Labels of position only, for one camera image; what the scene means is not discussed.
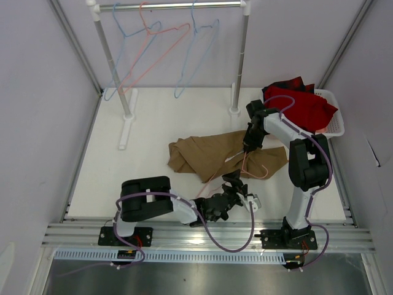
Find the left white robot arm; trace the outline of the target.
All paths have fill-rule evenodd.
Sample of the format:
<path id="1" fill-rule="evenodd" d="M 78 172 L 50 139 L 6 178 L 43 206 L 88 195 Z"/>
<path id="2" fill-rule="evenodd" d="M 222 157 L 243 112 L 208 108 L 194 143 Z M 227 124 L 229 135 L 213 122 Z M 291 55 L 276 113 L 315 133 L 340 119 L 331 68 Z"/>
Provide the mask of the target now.
<path id="1" fill-rule="evenodd" d="M 112 230 L 112 239 L 118 245 L 128 245 L 137 223 L 170 213 L 181 224 L 199 227 L 207 222 L 226 221 L 228 212 L 235 206 L 252 212 L 252 195 L 248 193 L 248 185 L 240 180 L 240 170 L 224 174 L 222 179 L 221 192 L 191 200 L 176 195 L 167 176 L 125 181 L 120 200 L 116 202 L 118 213 L 114 219 L 116 227 Z"/>

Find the white plastic basket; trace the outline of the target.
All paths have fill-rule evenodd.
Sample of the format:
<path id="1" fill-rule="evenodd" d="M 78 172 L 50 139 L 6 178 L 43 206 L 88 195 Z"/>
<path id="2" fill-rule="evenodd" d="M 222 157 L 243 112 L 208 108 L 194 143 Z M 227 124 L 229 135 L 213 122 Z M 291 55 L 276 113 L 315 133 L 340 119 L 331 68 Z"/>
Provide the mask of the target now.
<path id="1" fill-rule="evenodd" d="M 322 134 L 324 134 L 327 138 L 338 137 L 338 136 L 343 135 L 343 133 L 344 133 L 344 122 L 343 122 L 343 118 L 342 118 L 342 115 L 341 115 L 341 112 L 340 112 L 340 109 L 339 109 L 338 102 L 337 102 L 334 94 L 332 92 L 328 91 L 328 90 L 318 90 L 318 89 L 315 90 L 314 93 L 316 95 L 319 95 L 319 96 L 325 98 L 328 101 L 328 103 L 330 103 L 333 106 L 335 106 L 336 108 L 338 108 L 338 111 L 333 115 L 333 118 L 332 118 L 332 120 L 330 121 L 330 123 L 329 123 L 329 125 L 327 127 L 327 131 L 326 132 L 322 132 Z M 290 121 L 289 119 L 286 118 L 286 116 L 284 114 L 282 114 L 282 117 L 284 119 Z"/>

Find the tan brown skirt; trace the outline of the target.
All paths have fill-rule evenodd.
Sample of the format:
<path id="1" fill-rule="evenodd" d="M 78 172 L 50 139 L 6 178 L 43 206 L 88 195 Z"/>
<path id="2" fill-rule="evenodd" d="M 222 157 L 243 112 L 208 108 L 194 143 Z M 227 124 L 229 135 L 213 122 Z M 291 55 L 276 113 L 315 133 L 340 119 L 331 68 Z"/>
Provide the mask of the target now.
<path id="1" fill-rule="evenodd" d="M 168 166 L 176 173 L 194 173 L 206 183 L 241 170 L 241 177 L 269 179 L 288 163 L 283 147 L 243 151 L 244 131 L 191 136 L 169 144 Z"/>

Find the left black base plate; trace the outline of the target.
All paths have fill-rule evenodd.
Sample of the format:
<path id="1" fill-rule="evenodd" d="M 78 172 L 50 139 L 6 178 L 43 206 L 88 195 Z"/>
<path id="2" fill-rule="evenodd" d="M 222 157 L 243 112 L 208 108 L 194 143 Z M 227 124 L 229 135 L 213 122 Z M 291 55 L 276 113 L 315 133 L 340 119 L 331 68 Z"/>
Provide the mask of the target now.
<path id="1" fill-rule="evenodd" d="M 134 234 L 129 237 L 123 237 L 125 241 L 139 247 L 151 247 L 153 237 L 152 227 L 136 227 Z M 104 226 L 101 228 L 98 237 L 99 246 L 126 246 L 114 234 L 112 226 Z"/>

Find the aluminium mounting rail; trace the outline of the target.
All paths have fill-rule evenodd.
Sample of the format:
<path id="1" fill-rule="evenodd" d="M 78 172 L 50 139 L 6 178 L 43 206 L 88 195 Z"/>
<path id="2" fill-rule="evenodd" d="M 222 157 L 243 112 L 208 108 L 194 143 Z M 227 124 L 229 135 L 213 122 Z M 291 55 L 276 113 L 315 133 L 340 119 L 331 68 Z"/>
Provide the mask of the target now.
<path id="1" fill-rule="evenodd" d="M 98 247 L 98 237 L 103 226 L 110 226 L 112 220 L 66 218 L 62 222 L 50 223 L 44 234 L 43 247 Z M 174 221 L 144 221 L 141 227 L 152 227 L 152 250 L 175 251 L 218 251 L 203 227 L 191 228 Z M 243 246 L 251 233 L 249 222 L 218 222 L 209 226 L 214 239 L 223 247 L 235 250 Z M 318 250 L 323 249 L 326 232 L 329 233 L 327 253 L 375 253 L 376 248 L 370 230 L 353 224 L 331 224 L 324 228 L 313 227 Z"/>

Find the red folded garment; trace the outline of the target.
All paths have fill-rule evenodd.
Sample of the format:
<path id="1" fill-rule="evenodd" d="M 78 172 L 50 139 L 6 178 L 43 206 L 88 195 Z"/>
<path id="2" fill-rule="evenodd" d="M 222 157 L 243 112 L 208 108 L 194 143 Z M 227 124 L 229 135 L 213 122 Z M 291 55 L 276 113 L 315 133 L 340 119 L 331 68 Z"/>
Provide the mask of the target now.
<path id="1" fill-rule="evenodd" d="M 298 76 L 274 82 L 262 89 L 264 105 L 283 112 L 287 119 L 300 128 L 322 133 L 338 108 L 314 93 L 314 84 L 305 85 Z"/>

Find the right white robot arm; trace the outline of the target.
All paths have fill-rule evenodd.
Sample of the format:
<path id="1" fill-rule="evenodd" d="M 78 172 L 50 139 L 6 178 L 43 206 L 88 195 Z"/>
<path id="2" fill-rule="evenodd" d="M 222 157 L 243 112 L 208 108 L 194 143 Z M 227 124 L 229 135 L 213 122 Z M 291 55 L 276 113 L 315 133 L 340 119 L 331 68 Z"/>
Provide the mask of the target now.
<path id="1" fill-rule="evenodd" d="M 332 180 L 332 164 L 327 138 L 312 135 L 290 122 L 283 111 L 266 108 L 261 100 L 246 106 L 250 117 L 243 138 L 244 152 L 262 148 L 265 136 L 272 134 L 289 150 L 289 178 L 294 192 L 289 212 L 280 230 L 281 243 L 294 248 L 311 235 L 309 215 L 314 196 Z"/>

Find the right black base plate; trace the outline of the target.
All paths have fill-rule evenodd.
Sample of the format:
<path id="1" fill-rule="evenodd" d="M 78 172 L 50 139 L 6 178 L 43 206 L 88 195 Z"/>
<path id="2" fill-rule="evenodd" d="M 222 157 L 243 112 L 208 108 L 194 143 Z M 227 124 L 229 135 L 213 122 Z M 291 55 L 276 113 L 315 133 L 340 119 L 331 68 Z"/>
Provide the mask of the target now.
<path id="1" fill-rule="evenodd" d="M 265 229 L 254 235 L 260 239 L 265 250 L 317 250 L 317 239 L 313 230 L 291 236 L 283 229 Z"/>

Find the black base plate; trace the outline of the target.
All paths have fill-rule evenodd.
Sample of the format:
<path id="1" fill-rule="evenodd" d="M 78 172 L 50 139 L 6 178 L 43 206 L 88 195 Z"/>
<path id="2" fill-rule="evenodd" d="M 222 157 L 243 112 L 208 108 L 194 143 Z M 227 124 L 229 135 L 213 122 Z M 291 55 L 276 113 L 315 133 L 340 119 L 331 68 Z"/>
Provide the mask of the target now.
<path id="1" fill-rule="evenodd" d="M 265 250 L 317 250 L 317 239 L 313 230 L 291 236 L 283 229 L 265 229 L 254 235 L 260 239 Z"/>
<path id="2" fill-rule="evenodd" d="M 153 237 L 152 227 L 136 227 L 134 234 L 129 237 L 123 237 L 125 241 L 139 247 L 151 247 Z M 104 226 L 101 228 L 98 237 L 99 246 L 126 246 L 114 234 L 112 226 Z"/>

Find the metal clothes rack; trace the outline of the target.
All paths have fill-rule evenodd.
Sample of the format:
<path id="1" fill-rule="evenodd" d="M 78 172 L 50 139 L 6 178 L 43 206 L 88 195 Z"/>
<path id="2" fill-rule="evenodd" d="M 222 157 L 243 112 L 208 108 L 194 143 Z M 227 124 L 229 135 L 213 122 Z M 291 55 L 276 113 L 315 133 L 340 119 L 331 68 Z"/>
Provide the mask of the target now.
<path id="1" fill-rule="evenodd" d="M 125 97 L 125 92 L 121 86 L 121 80 L 117 72 L 117 62 L 114 61 L 109 48 L 109 44 L 106 39 L 106 35 L 101 24 L 100 14 L 103 12 L 112 12 L 116 10 L 121 11 L 142 11 L 142 10 L 170 10 L 170 9 L 190 9 L 193 11 L 195 8 L 207 9 L 207 8 L 229 8 L 229 7 L 240 7 L 243 10 L 242 17 L 242 36 L 241 45 L 239 50 L 239 61 L 238 61 L 238 72 L 236 81 L 232 84 L 232 96 L 231 96 L 231 107 L 229 108 L 229 115 L 231 117 L 231 127 L 235 128 L 238 126 L 236 123 L 236 118 L 240 115 L 239 104 L 239 94 L 241 88 L 241 82 L 243 77 L 243 66 L 244 66 L 244 56 L 245 56 L 245 46 L 247 29 L 249 23 L 249 16 L 251 13 L 251 2 L 250 1 L 224 1 L 224 2 L 184 2 L 184 3 L 166 3 L 166 4 L 114 4 L 110 5 L 100 5 L 96 1 L 86 1 L 85 2 L 89 11 L 92 15 L 98 37 L 101 42 L 101 46 L 104 50 L 104 54 L 111 71 L 112 81 L 115 84 L 115 91 L 118 93 L 120 98 L 124 115 L 123 115 L 123 129 L 119 140 L 119 150 L 124 151 L 128 146 L 130 130 L 133 122 L 136 120 L 136 115 L 134 113 L 136 103 L 138 101 L 138 89 L 131 87 L 131 98 L 129 100 Z"/>

